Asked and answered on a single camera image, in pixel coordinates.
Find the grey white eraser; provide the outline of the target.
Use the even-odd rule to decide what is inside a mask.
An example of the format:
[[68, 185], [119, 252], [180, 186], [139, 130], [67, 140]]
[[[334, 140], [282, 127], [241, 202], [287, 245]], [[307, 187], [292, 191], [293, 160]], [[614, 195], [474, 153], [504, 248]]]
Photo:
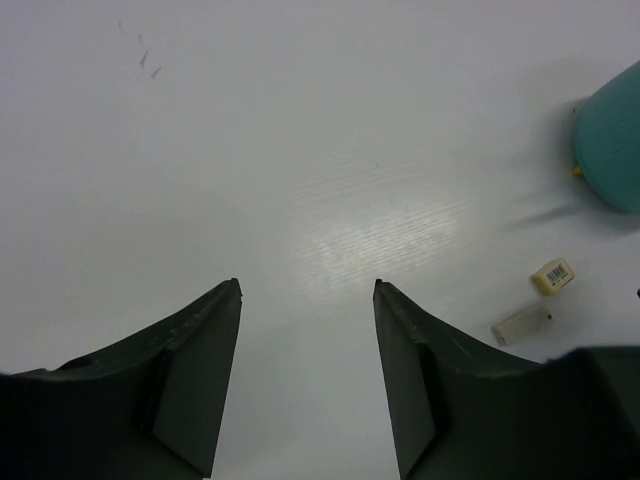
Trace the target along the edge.
[[538, 334], [554, 320], [552, 312], [541, 303], [531, 305], [491, 326], [501, 347], [511, 346]]

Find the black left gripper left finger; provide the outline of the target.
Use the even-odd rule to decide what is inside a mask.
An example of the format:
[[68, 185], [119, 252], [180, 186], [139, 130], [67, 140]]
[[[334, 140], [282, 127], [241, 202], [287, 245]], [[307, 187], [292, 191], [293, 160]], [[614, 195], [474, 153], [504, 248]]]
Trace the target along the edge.
[[1, 378], [5, 479], [205, 479], [240, 326], [226, 280], [112, 345]]

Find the teal round organizer container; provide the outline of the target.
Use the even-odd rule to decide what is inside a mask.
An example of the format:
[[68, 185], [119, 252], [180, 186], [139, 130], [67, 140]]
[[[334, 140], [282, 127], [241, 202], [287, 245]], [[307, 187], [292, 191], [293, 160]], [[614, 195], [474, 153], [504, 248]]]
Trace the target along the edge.
[[610, 207], [639, 213], [639, 65], [628, 67], [583, 104], [573, 131], [576, 167]]

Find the small tan eraser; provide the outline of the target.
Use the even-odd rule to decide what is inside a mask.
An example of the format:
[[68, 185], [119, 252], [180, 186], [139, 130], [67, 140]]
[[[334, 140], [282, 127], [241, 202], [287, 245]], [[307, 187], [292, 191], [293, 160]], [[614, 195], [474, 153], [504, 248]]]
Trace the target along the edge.
[[531, 276], [533, 285], [543, 296], [556, 295], [574, 279], [575, 273], [564, 258], [546, 263]]

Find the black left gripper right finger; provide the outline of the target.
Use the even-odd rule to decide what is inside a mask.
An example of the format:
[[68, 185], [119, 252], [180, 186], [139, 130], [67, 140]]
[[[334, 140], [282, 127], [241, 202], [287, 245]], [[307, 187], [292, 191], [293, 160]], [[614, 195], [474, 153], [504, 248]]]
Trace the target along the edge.
[[635, 479], [639, 350], [544, 363], [491, 347], [377, 281], [375, 326], [404, 479]]

